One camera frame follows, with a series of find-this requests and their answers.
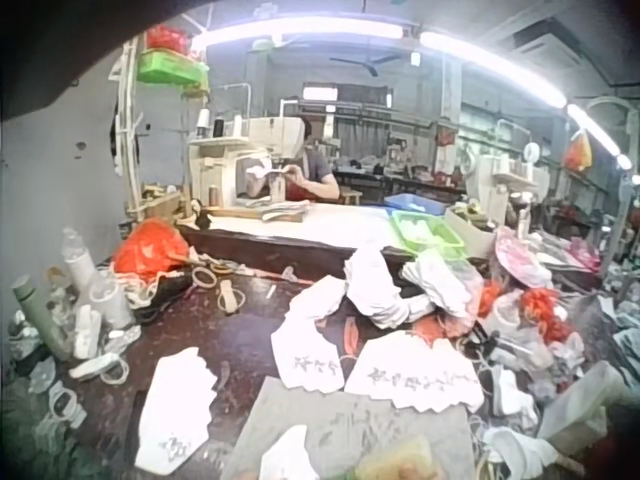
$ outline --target blue container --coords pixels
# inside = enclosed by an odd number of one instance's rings
[[[444,215],[447,205],[428,198],[419,197],[413,193],[401,193],[384,199],[384,204],[397,210],[406,212],[426,213],[441,217]]]

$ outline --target stool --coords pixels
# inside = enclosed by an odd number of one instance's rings
[[[340,198],[344,205],[351,205],[351,199],[354,200],[355,205],[360,205],[360,197],[362,192],[352,190],[350,187],[340,187]]]

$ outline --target ceiling light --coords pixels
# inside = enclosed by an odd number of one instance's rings
[[[475,45],[433,32],[423,33],[420,42],[425,47],[451,54],[506,77],[552,107],[564,108],[567,104],[562,92],[541,76]]]
[[[292,34],[350,34],[401,39],[402,27],[386,22],[329,16],[283,17],[243,23],[203,32],[193,38],[193,48],[202,50],[235,40]]]
[[[593,119],[589,115],[587,115],[587,112],[582,110],[577,105],[570,104],[567,107],[567,114],[569,114],[569,116],[575,120],[580,128],[584,128],[587,132],[593,135],[595,139],[598,140],[611,155],[613,155],[614,157],[620,155],[620,148],[618,147],[618,145],[616,145],[616,142],[612,140],[612,138],[600,127],[600,125],[594,122]],[[631,162],[629,162],[628,158],[627,162],[629,163],[629,167],[622,167],[625,170],[631,168]]]
[[[623,170],[630,170],[633,166],[631,165],[631,160],[629,160],[629,157],[627,157],[626,155],[618,155],[616,157],[616,160],[618,160],[618,165],[620,165],[620,168],[622,168]]]
[[[304,87],[302,98],[317,102],[335,102],[338,100],[338,89],[335,87]]]
[[[422,55],[420,55],[420,52],[411,52],[411,65],[419,67],[421,62]]]

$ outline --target green thermos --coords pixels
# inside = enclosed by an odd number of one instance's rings
[[[27,322],[38,330],[40,339],[58,360],[69,360],[71,345],[67,342],[62,329],[53,321],[51,312],[49,312],[43,298],[38,295],[31,277],[29,275],[21,276],[11,288],[20,303]]]

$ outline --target white sewing machine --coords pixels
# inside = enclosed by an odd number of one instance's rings
[[[220,137],[189,143],[191,196],[210,205],[229,208],[245,203],[237,198],[245,188],[245,169],[238,162],[258,160],[265,168],[273,161],[295,158],[304,142],[304,123],[297,117],[264,117],[250,122],[248,137]]]
[[[509,195],[529,192],[530,203],[540,203],[549,191],[549,173],[533,163],[481,155],[462,166],[467,194],[480,202],[484,214],[504,225]]]

